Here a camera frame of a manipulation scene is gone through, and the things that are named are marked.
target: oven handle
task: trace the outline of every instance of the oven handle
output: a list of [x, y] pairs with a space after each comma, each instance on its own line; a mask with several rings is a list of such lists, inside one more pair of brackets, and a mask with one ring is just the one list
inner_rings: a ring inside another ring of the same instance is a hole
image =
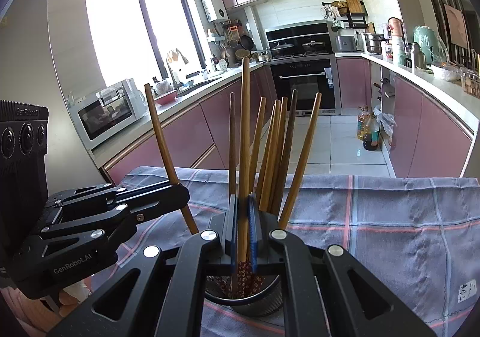
[[325, 76], [325, 72], [322, 73], [313, 73], [313, 74], [297, 74], [296, 76], [280, 76], [280, 80], [285, 80], [287, 78], [294, 78], [294, 77], [308, 77], [308, 76]]

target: green appliance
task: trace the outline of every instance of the green appliance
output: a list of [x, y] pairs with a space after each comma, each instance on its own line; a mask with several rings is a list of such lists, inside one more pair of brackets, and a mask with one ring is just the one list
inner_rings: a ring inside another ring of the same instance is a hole
[[413, 30], [413, 41], [420, 45], [428, 65], [448, 62], [445, 43], [430, 27], [416, 26]]

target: cooking oil bottle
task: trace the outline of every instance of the cooking oil bottle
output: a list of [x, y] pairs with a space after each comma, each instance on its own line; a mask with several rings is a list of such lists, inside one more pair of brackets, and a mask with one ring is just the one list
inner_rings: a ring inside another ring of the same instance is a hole
[[377, 117], [371, 112], [363, 124], [363, 147], [366, 150], [377, 150], [378, 138], [380, 136], [380, 125], [377, 122]]
[[368, 119], [368, 106], [363, 106], [358, 108], [360, 110], [360, 114], [357, 116], [357, 138], [363, 141], [363, 126]]

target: cutting board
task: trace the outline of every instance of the cutting board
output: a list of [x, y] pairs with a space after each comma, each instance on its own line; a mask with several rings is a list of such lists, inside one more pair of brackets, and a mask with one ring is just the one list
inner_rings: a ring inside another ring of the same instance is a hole
[[363, 5], [360, 3], [360, 0], [346, 0], [347, 5], [351, 13], [365, 13]]

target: window frame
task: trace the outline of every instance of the window frame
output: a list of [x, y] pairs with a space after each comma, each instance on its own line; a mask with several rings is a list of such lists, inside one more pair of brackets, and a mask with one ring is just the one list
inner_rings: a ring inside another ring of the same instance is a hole
[[[150, 16], [148, 14], [147, 5], [145, 0], [138, 0], [140, 3], [140, 9], [142, 11], [143, 22], [145, 23], [145, 27], [148, 33], [148, 39], [150, 40], [150, 45], [152, 46], [153, 53], [155, 55], [155, 60], [157, 61], [158, 69], [160, 70], [160, 74], [162, 79], [169, 78], [170, 75], [167, 72], [167, 68], [165, 67], [164, 58], [158, 48], [157, 38], [155, 37], [152, 22], [150, 21]], [[198, 37], [198, 32], [194, 24], [194, 19], [191, 15], [190, 8], [188, 6], [187, 0], [180, 0], [183, 12], [185, 13], [185, 18], [187, 20], [188, 28], [190, 30], [191, 38], [193, 40], [193, 44], [195, 46], [195, 50], [197, 52], [198, 60], [200, 61], [201, 69], [206, 69], [206, 61], [205, 61], [205, 54], [203, 53], [202, 45], [200, 43], [200, 38]]]

